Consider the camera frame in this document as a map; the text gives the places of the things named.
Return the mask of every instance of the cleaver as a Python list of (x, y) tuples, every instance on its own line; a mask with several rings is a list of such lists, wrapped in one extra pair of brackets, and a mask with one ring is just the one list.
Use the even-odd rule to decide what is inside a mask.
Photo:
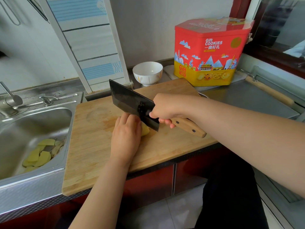
[[(115, 106), (134, 115), (137, 115), (143, 123), (155, 131), (159, 130), (159, 119), (154, 119), (149, 116), (149, 113), (155, 107), (155, 103), (141, 94), (130, 90), (122, 84), (113, 80), (109, 80), (112, 102)], [(172, 118), (170, 119), (174, 125), (181, 129), (204, 138), (206, 132), (202, 130), (193, 121), (187, 118)]]

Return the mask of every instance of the wooden cutting board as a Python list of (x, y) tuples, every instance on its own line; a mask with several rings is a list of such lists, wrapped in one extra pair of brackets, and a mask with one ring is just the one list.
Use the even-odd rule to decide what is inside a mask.
[[(135, 91), (151, 100), (160, 92), (199, 96), (184, 78)], [(111, 96), (81, 103), (76, 107), (63, 180), (64, 195), (93, 187), (101, 168), (109, 159), (112, 131), (122, 112), (112, 103)], [(170, 129), (165, 124), (160, 124), (158, 132), (151, 129), (148, 135), (141, 138), (129, 172), (145, 169), (215, 143), (217, 141), (210, 135), (199, 138), (178, 127)]]

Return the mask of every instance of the stainless steel sink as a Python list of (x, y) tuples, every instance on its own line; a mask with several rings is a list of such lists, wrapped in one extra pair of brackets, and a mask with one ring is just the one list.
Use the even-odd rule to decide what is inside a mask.
[[(72, 119), (81, 99), (79, 92), (59, 97), (48, 107), (43, 102), (25, 104), (16, 108), (20, 114), (0, 122), (0, 188), (65, 168)], [(24, 173), (23, 160), (45, 138), (65, 140), (65, 145), (47, 164)]]

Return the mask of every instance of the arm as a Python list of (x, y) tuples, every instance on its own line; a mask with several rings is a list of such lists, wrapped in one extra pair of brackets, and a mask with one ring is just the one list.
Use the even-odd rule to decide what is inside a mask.
[(275, 181), (305, 197), (305, 124), (202, 97), (158, 94), (151, 116), (184, 117)]
[(123, 113), (116, 121), (111, 154), (69, 229), (115, 228), (127, 172), (141, 140), (141, 121)]

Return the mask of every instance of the hand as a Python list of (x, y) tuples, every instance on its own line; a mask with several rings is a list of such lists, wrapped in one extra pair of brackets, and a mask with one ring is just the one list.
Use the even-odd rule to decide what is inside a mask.
[(141, 120), (136, 115), (124, 112), (116, 120), (111, 139), (110, 160), (129, 167), (141, 140)]
[(158, 118), (160, 123), (165, 123), (170, 126), (170, 128), (176, 127), (170, 120), (173, 117), (187, 118), (182, 114), (180, 110), (182, 101), (185, 99), (185, 95), (173, 95), (158, 93), (154, 97), (155, 107), (152, 112), (149, 113), (150, 117)]

